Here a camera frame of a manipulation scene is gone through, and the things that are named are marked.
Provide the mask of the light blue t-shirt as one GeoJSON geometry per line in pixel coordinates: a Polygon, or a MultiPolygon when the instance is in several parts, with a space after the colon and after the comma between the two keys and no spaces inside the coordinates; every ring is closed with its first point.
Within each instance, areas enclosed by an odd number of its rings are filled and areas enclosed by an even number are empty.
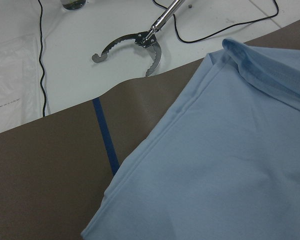
{"type": "Polygon", "coordinates": [[[123,161],[85,240],[300,240],[300,50],[224,39],[123,161]]]}

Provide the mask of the silver claw grabber tool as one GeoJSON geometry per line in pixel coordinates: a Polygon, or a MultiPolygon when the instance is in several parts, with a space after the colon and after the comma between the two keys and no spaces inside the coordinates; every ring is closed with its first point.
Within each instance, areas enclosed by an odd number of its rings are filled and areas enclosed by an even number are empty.
{"type": "Polygon", "coordinates": [[[150,48],[154,52],[151,66],[146,70],[145,77],[152,75],[160,64],[162,57],[161,46],[157,41],[156,33],[162,29],[167,21],[173,16],[178,8],[184,3],[184,0],[174,0],[164,12],[157,18],[157,20],[151,25],[148,31],[130,33],[123,35],[112,42],[110,42],[101,52],[101,54],[93,54],[91,59],[94,63],[101,63],[108,58],[108,53],[117,44],[134,40],[134,44],[144,49],[150,48]]]}

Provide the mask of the brown paper table cover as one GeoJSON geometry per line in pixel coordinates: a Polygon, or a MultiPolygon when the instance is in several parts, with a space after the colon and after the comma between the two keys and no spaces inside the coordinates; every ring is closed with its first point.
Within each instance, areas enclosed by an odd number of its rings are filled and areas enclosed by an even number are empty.
{"type": "MultiPolygon", "coordinates": [[[[300,50],[300,20],[243,43],[300,50]]],[[[0,240],[85,240],[123,161],[203,59],[127,80],[102,96],[0,133],[0,240]]]]}

